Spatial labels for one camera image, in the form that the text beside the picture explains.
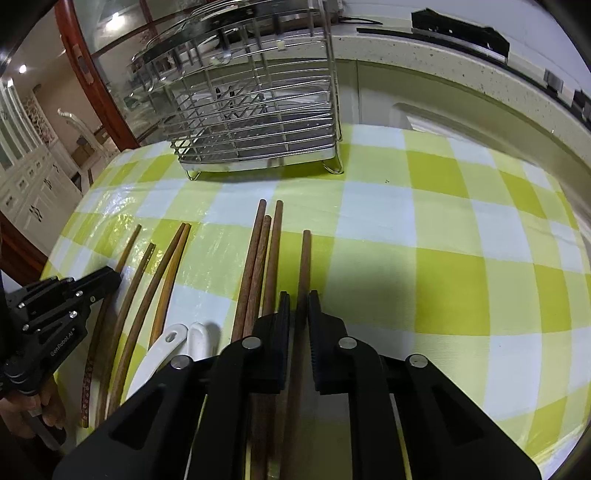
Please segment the person's left hand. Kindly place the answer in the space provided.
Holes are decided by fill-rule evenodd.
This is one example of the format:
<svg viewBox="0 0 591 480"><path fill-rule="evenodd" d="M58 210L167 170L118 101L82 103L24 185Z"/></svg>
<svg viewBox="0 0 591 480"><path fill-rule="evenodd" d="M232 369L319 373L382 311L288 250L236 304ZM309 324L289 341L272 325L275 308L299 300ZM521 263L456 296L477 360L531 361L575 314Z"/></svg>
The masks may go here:
<svg viewBox="0 0 591 480"><path fill-rule="evenodd" d="M65 407L53 376L34 396L13 392L0 402L1 418L8 431L17 437L30 439L35 436L32 428L24 420L24 414L39 414L49 427L62 429L66 421Z"/></svg>

